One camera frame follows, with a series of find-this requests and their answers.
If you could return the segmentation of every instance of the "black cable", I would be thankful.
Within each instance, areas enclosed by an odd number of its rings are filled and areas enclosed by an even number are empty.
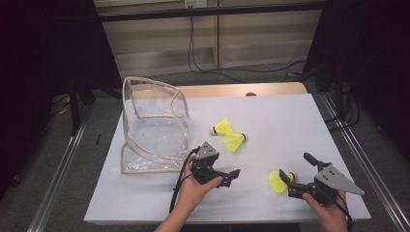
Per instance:
[[[192,56],[193,64],[196,66],[198,71],[193,70],[191,65],[190,65],[190,57],[191,56]],[[279,72],[279,71],[282,71],[282,70],[287,70],[288,71],[289,68],[291,68],[292,66],[294,66],[296,64],[299,64],[299,63],[302,63],[302,62],[305,62],[305,61],[306,61],[305,59],[297,60],[297,61],[293,62],[292,64],[289,64],[285,67],[282,67],[282,68],[279,68],[279,69],[276,69],[276,70],[267,70],[267,71],[255,71],[255,70],[248,70],[248,69],[241,69],[241,68],[220,68],[220,69],[210,69],[210,70],[206,70],[206,71],[202,70],[201,68],[198,67],[198,65],[196,64],[196,61],[195,61],[195,53],[194,53],[194,48],[193,48],[193,17],[190,18],[190,49],[189,49],[189,52],[188,52],[188,66],[190,68],[190,71],[193,72],[193,73],[215,73],[215,74],[219,74],[219,75],[223,75],[225,77],[228,77],[232,80],[235,80],[235,81],[238,81],[238,82],[241,82],[241,83],[245,83],[242,80],[236,79],[232,76],[229,76],[227,74],[223,74],[223,73],[220,73],[220,72],[217,72],[217,71],[243,71],[243,72],[251,72],[251,73],[274,73],[274,72]]]
[[[193,153],[198,153],[199,148],[200,147],[197,147],[197,148],[193,149],[192,151],[190,151],[190,153],[187,155],[187,157],[184,160],[184,164],[181,167],[180,175],[178,177],[178,181],[177,181],[177,184],[176,184],[175,189],[174,189],[174,193],[172,194],[171,204],[169,206],[169,213],[171,213],[174,210],[175,202],[177,200],[178,192],[181,188],[182,182],[188,177],[187,176],[187,177],[184,178],[184,180],[181,180],[181,178],[184,174],[185,167],[187,166],[188,160],[190,159],[190,156],[192,156]]]
[[[192,61],[193,61],[194,65],[196,66],[196,68],[199,69],[199,71],[193,70],[192,67],[190,66],[190,55],[191,55],[191,54],[192,54]],[[190,67],[190,71],[193,72],[193,73],[197,73],[197,74],[215,73],[215,74],[219,74],[219,75],[223,75],[223,76],[225,76],[225,77],[228,77],[228,78],[230,78],[230,79],[232,79],[232,80],[234,80],[234,81],[238,81],[238,82],[240,82],[240,83],[245,83],[244,81],[239,80],[239,79],[236,79],[236,78],[234,78],[234,77],[232,77],[232,76],[229,76],[229,75],[226,75],[226,74],[223,74],[223,73],[220,73],[220,72],[215,72],[216,70],[208,70],[208,71],[201,70],[201,69],[196,65],[195,53],[194,53],[194,50],[193,50],[193,17],[190,18],[190,49],[189,49],[189,51],[188,51],[188,66]]]

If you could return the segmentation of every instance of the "yellow shuttlecock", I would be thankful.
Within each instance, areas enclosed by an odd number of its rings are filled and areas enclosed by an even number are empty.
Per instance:
[[[243,133],[228,133],[223,139],[229,151],[235,152],[247,137]]]
[[[228,134],[233,133],[233,129],[230,126],[228,118],[223,118],[222,121],[218,122],[216,126],[211,128],[211,134]]]
[[[296,175],[293,172],[285,172],[285,174],[289,177],[290,182],[296,179]],[[269,173],[269,182],[271,183],[272,189],[279,193],[284,192],[287,188],[287,184],[280,178],[278,170]]]

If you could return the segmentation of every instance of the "hand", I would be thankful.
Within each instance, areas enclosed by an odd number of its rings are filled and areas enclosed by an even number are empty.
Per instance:
[[[171,214],[161,223],[156,229],[156,232],[178,232],[185,224],[190,216],[190,213],[198,206],[204,199],[208,191],[217,187],[223,180],[222,177],[217,177],[206,184],[199,184],[192,176],[190,171],[190,164],[195,159],[191,157],[188,159],[187,166],[184,169],[184,177],[187,179],[181,185],[178,201]]]
[[[190,209],[191,212],[201,203],[205,194],[216,188],[223,180],[223,178],[219,176],[206,184],[199,184],[190,171],[190,164],[194,159],[195,157],[190,157],[187,166],[185,167],[183,180],[184,178],[187,178],[181,185],[178,201],[175,206],[178,207],[179,205],[183,205],[184,208]]]
[[[340,191],[339,195],[346,199],[346,192]],[[347,231],[347,221],[346,215],[342,212],[336,205],[321,205],[317,202],[313,196],[308,193],[304,193],[303,197],[305,201],[309,204],[311,209],[313,209],[316,214],[319,215],[320,225],[322,230],[325,232],[346,232]],[[345,207],[343,201],[338,196],[336,202],[341,206]]]

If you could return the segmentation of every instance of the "white tabletop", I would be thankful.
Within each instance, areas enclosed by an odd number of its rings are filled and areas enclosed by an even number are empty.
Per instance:
[[[270,171],[281,168],[296,172],[298,183],[312,182],[317,168],[304,160],[304,152],[331,162],[352,180],[311,95],[192,98],[188,106],[192,148],[208,141],[220,152],[216,170],[241,169],[230,188],[217,188],[206,195],[188,223],[317,219],[305,201],[288,197],[287,191],[276,193],[268,179]],[[209,133],[223,117],[229,118],[234,131],[247,135],[235,153],[227,150],[223,137]],[[96,224],[159,223],[168,215],[178,173],[121,174],[124,140],[120,118],[84,220]],[[348,193],[347,202],[352,218],[370,218],[361,196]]]

